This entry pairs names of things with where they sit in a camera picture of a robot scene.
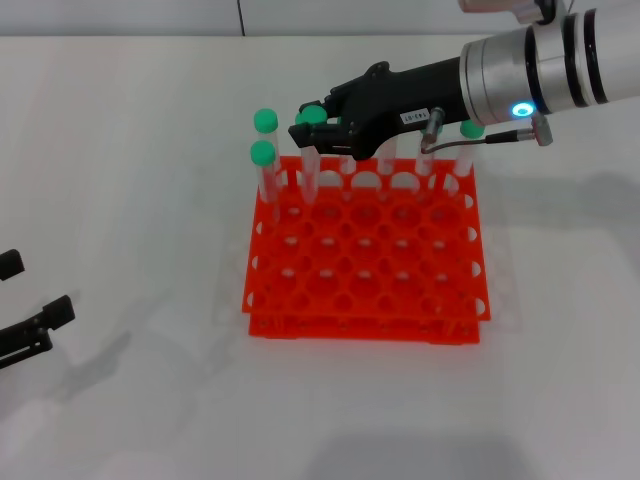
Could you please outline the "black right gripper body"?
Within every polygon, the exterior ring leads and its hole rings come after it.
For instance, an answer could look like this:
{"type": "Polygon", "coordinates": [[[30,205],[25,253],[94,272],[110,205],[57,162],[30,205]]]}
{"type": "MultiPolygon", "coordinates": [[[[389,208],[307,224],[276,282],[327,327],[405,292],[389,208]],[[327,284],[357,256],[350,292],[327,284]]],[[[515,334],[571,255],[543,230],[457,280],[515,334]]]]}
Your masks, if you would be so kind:
{"type": "Polygon", "coordinates": [[[446,123],[468,118],[458,57],[403,72],[379,62],[343,87],[342,123],[357,160],[370,158],[391,138],[424,128],[436,108],[446,123]]]}

